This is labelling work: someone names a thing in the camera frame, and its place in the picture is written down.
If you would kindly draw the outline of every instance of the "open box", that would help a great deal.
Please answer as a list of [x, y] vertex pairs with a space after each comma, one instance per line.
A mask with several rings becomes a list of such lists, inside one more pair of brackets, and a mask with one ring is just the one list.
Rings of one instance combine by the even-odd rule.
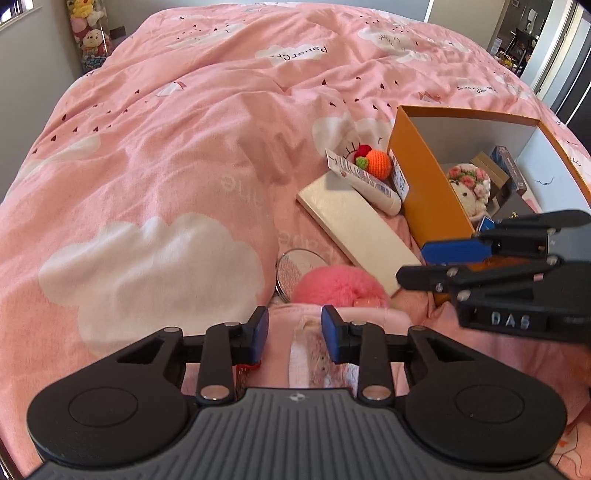
[[543, 212], [591, 213], [591, 192], [542, 122], [506, 113], [401, 106], [388, 143], [394, 155], [403, 213], [420, 247], [468, 238], [474, 228], [442, 166], [470, 163], [507, 147]]

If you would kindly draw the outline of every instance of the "pink bedsheet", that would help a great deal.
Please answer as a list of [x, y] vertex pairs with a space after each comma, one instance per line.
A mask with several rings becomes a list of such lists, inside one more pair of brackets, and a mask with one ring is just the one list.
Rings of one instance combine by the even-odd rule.
[[[163, 11], [78, 80], [0, 206], [0, 435], [18, 467], [39, 464], [25, 416], [47, 384], [166, 325], [196, 334], [247, 319], [271, 298], [285, 250], [344, 262], [296, 192], [326, 171], [325, 148], [385, 146], [401, 104], [540, 118], [591, 182], [577, 139], [477, 45], [369, 9]], [[388, 222], [413, 246], [404, 218]], [[588, 405], [571, 349], [460, 332], [425, 294], [394, 304], [547, 381], [571, 421]], [[579, 425], [559, 465], [591, 478], [579, 461], [591, 427]]]

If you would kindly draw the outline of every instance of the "doorway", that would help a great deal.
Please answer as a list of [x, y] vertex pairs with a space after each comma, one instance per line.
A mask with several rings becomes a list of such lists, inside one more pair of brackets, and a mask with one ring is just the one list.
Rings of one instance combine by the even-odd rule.
[[501, 64], [521, 77], [540, 40], [553, 0], [509, 0], [497, 34]]

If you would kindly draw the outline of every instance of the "ribbed grip surface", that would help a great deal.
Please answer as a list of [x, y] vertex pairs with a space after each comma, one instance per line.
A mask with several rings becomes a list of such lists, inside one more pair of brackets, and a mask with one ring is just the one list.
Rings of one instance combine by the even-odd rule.
[[240, 402], [206, 408], [168, 451], [115, 471], [47, 463], [34, 480], [558, 480], [549, 464], [474, 472], [431, 456], [388, 410], [345, 390], [251, 388]]

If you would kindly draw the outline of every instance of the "clear plastic container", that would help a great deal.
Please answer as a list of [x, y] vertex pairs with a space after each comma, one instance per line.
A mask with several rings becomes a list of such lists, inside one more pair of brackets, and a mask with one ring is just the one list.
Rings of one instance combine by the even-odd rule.
[[103, 0], [66, 0], [74, 40], [85, 73], [102, 67], [112, 53], [111, 32]]

